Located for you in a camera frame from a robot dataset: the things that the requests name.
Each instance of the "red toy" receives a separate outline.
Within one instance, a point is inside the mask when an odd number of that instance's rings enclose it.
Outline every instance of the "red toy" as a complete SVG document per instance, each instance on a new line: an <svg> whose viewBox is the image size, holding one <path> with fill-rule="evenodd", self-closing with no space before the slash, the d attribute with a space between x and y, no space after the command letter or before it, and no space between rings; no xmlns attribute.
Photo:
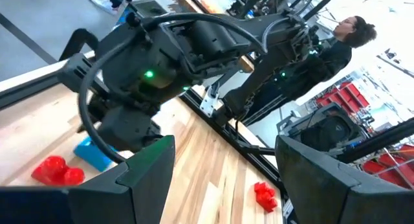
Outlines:
<svg viewBox="0 0 414 224"><path fill-rule="evenodd" d="M274 199L275 190L269 187L266 183L256 183L254 185L254 192L256 193L256 201L267 212L273 212L278 203Z"/></svg>
<svg viewBox="0 0 414 224"><path fill-rule="evenodd" d="M32 173L32 178L49 186L75 186L85 179L80 168L69 168L60 156L47 157Z"/></svg>

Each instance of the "sneaker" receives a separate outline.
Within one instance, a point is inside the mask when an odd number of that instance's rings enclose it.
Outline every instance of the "sneaker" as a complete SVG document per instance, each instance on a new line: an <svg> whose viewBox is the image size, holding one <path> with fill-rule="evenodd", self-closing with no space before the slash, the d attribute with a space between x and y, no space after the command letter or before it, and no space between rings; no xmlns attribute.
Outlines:
<svg viewBox="0 0 414 224"><path fill-rule="evenodd" d="M116 15L118 13L118 8L112 7L112 2L110 0L91 0L96 6L105 10L107 13Z"/></svg>

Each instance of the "black shirt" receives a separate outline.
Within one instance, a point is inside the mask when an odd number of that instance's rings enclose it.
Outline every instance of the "black shirt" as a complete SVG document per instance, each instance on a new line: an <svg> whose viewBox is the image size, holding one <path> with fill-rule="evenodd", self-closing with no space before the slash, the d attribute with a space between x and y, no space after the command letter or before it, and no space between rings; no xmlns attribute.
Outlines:
<svg viewBox="0 0 414 224"><path fill-rule="evenodd" d="M333 78L348 65L351 58L352 48L337 41L319 56L311 54L297 64L293 76L286 85L282 85L281 91L289 100L296 100L320 82Z"/></svg>

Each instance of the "green led light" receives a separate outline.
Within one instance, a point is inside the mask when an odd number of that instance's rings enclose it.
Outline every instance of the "green led light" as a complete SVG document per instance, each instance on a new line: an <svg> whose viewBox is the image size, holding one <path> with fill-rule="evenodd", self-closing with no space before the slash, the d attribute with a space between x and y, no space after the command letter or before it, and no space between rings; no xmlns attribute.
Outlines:
<svg viewBox="0 0 414 224"><path fill-rule="evenodd" d="M152 78L154 77L154 72L153 71L147 71L144 73L144 76L147 78Z"/></svg>

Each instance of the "gray floor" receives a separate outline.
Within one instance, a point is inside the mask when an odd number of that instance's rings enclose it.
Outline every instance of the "gray floor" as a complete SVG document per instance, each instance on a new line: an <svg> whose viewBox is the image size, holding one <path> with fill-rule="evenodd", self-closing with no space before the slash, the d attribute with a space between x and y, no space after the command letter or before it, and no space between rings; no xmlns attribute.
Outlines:
<svg viewBox="0 0 414 224"><path fill-rule="evenodd" d="M165 9L173 4L173 0L157 1ZM102 38L119 18L97 9L88 0L0 0L0 13L55 59L60 57L73 30L86 28ZM45 65L46 62L0 26L0 81ZM236 74L222 87L221 95L242 84L247 76ZM278 134L276 124L293 109L297 109L294 102L286 104L281 111L274 111L249 129L273 147Z"/></svg>

